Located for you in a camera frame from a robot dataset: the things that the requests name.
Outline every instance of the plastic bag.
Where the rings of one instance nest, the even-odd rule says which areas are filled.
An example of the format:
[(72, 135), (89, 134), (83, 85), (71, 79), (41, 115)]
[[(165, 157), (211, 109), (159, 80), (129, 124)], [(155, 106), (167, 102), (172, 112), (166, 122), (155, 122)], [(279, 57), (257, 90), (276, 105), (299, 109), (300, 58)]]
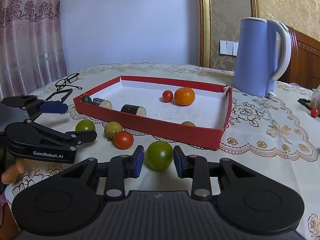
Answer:
[(311, 108), (317, 108), (320, 110), (320, 85), (318, 88), (312, 93), (310, 100)]

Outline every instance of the green tomato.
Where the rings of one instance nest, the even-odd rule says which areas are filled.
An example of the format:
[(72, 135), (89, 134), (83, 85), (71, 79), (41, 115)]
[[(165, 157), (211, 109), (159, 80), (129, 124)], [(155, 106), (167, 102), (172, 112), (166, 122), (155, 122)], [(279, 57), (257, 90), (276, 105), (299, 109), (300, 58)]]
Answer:
[(163, 141), (151, 143), (147, 150), (147, 160), (153, 170), (166, 170), (173, 160), (173, 149), (171, 145)]
[(96, 130), (94, 123), (90, 120), (82, 120), (76, 126), (76, 131), (89, 131), (89, 130)]

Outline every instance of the wooden headboard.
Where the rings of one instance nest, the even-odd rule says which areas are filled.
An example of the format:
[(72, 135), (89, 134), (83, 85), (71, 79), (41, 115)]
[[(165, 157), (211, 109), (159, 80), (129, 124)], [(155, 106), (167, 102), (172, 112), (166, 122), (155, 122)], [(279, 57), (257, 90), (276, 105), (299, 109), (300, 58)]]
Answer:
[(320, 41), (291, 27), (289, 33), (292, 42), (291, 60), (279, 80), (305, 88), (317, 88), (320, 85)]

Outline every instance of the kettle lid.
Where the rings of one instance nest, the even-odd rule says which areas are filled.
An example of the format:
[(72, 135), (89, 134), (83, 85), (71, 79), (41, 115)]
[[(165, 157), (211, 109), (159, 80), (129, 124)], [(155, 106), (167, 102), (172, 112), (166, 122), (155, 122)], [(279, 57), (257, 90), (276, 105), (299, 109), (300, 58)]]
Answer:
[(252, 21), (259, 21), (259, 22), (267, 23), (267, 20), (261, 19), (261, 18), (256, 18), (256, 17), (245, 17), (242, 20), (252, 20)]

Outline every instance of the orange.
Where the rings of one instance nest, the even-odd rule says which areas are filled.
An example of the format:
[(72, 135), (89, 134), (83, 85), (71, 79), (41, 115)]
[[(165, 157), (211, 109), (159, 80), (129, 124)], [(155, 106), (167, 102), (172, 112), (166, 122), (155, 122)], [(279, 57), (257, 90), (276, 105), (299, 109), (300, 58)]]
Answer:
[(179, 88), (174, 93), (174, 100), (180, 106), (189, 106), (195, 101), (196, 95), (191, 88)]

